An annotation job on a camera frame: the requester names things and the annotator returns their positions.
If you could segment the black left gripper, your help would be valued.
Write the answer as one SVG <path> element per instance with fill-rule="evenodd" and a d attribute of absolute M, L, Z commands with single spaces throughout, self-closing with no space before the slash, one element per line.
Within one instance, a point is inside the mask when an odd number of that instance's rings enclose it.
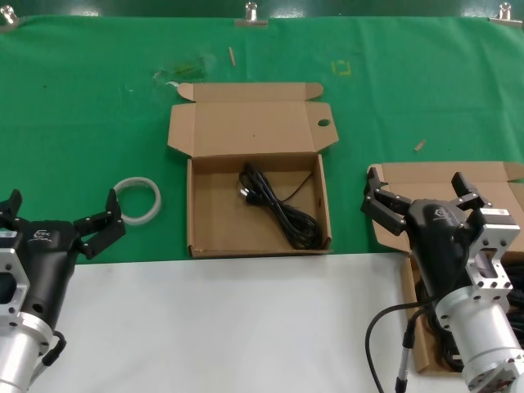
<path fill-rule="evenodd" d="M 21 204 L 22 195 L 14 189 L 0 208 L 1 229 L 17 233 L 7 246 L 16 251 L 29 279 L 20 310 L 55 324 L 79 253 L 91 260 L 126 234 L 120 204 L 111 188 L 104 211 L 73 223 L 18 219 Z"/>

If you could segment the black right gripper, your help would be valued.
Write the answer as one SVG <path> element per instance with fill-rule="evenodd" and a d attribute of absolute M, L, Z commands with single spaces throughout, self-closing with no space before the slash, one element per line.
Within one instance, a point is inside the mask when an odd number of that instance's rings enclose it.
<path fill-rule="evenodd" d="M 474 227 L 467 223 L 465 211 L 492 207 L 461 172 L 454 174 L 451 184 L 456 194 L 452 201 L 411 201 L 383 189 L 377 169 L 371 167 L 360 208 L 395 236 L 405 230 L 432 303 L 472 284 L 466 264 Z"/>

